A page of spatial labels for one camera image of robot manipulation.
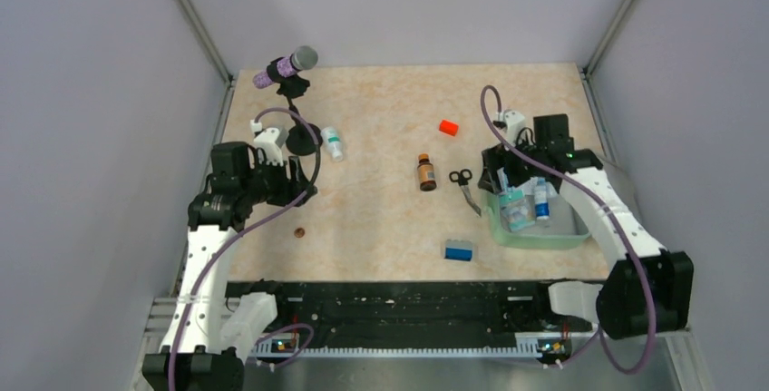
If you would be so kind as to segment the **brown medicine bottle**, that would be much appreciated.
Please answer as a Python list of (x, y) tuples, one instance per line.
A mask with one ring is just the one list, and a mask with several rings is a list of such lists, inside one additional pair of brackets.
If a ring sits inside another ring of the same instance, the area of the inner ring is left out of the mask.
[(434, 166), (427, 153), (421, 153), (417, 161), (417, 176), (420, 191), (434, 191), (437, 187)]

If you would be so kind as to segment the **translucent box lid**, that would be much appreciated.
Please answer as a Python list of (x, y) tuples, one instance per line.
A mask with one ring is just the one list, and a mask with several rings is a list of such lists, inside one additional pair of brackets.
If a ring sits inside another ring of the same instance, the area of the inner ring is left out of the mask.
[(636, 199), (635, 187), (632, 180), (617, 163), (604, 156), (599, 156), (599, 159), (603, 163), (604, 170), (608, 176), (608, 180), (616, 191), (617, 195), (628, 206), (630, 211), (637, 216), (638, 203)]

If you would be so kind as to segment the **white teal small bottle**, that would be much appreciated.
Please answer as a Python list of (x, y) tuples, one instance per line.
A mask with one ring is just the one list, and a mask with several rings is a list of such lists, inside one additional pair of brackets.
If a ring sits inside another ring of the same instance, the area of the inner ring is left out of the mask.
[(344, 148), (336, 128), (331, 126), (323, 128), (321, 130), (321, 136), (326, 150), (331, 155), (332, 161), (341, 162), (345, 158)]

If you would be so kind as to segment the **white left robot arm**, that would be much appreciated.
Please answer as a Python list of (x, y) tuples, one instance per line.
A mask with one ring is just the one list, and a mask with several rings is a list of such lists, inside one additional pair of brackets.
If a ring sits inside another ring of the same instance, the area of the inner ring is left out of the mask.
[(187, 209), (187, 258), (169, 328), (141, 364), (153, 390), (240, 390), (258, 338), (290, 320), (288, 303), (265, 293), (245, 296), (226, 318), (229, 270), (245, 234), (316, 194), (320, 167), (306, 176), (298, 156), (246, 142), (214, 145), (210, 163)]

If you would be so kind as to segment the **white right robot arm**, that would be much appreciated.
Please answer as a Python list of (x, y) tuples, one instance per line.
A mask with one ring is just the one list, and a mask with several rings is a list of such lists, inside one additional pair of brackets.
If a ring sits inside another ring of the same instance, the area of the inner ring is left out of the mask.
[(487, 121), (497, 145), (482, 152), (479, 186), (499, 191), (499, 171), (520, 186), (533, 177), (553, 185), (577, 213), (599, 245), (610, 272), (602, 283), (553, 282), (547, 295), (531, 305), (534, 322), (555, 329), (568, 316), (600, 326), (612, 339), (686, 327), (694, 264), (683, 252), (671, 252), (636, 219), (609, 180), (600, 157), (578, 149), (565, 114), (535, 118), (534, 142), (516, 142), (524, 118), (507, 111)]

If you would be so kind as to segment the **black handled scissors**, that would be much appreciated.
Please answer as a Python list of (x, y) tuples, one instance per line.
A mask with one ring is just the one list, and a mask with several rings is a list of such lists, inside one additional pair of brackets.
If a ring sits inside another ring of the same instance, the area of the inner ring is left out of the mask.
[(469, 169), (460, 169), (458, 171), (449, 172), (450, 182), (455, 183), (459, 187), (459, 189), (462, 191), (462, 195), (466, 203), (468, 204), (468, 206), (472, 209), (472, 211), (476, 214), (478, 218), (481, 218), (482, 209), (475, 202), (470, 192), (471, 179), (472, 179), (472, 172)]

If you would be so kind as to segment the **green plastic medicine box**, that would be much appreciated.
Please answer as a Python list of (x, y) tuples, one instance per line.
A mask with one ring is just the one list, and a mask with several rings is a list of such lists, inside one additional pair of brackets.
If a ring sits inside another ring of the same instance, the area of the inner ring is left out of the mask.
[[(548, 179), (545, 174), (538, 177)], [(554, 249), (564, 250), (577, 247), (589, 237), (589, 229), (578, 213), (559, 194), (549, 199), (550, 218), (546, 221), (536, 221), (527, 229), (511, 232), (507, 229), (499, 209), (498, 193), (482, 191), (485, 199), (486, 212), (489, 215), (489, 225), (494, 241), (504, 247), (515, 249)], [(534, 211), (533, 196), (527, 196)]]

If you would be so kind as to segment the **clear teal zip bag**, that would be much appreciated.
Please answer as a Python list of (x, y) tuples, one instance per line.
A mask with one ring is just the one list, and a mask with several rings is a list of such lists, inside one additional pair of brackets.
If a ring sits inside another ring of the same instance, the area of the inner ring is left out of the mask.
[(513, 189), (500, 194), (499, 209), (507, 229), (511, 232), (524, 230), (535, 224), (533, 207), (522, 190)]

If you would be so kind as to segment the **blue cotton ball bag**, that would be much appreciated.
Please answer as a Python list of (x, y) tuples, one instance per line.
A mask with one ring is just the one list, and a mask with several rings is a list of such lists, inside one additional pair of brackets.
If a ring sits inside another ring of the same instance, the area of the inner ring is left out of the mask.
[[(500, 197), (511, 198), (514, 200), (519, 199), (522, 196), (533, 196), (535, 194), (535, 188), (540, 184), (540, 178), (537, 177), (531, 177), (528, 181), (524, 182), (520, 186), (512, 186), (510, 181), (505, 179), (503, 176), (500, 177), (500, 181), (502, 189), (498, 195)], [(544, 185), (546, 198), (548, 200), (554, 199), (558, 195), (554, 186), (548, 181), (545, 181)]]

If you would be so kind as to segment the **white blue small bottle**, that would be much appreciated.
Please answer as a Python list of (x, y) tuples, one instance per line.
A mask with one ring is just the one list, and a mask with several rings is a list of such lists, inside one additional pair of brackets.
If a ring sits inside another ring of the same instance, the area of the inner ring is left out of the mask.
[(533, 187), (533, 203), (536, 221), (548, 220), (550, 218), (548, 183), (542, 177), (537, 178)]

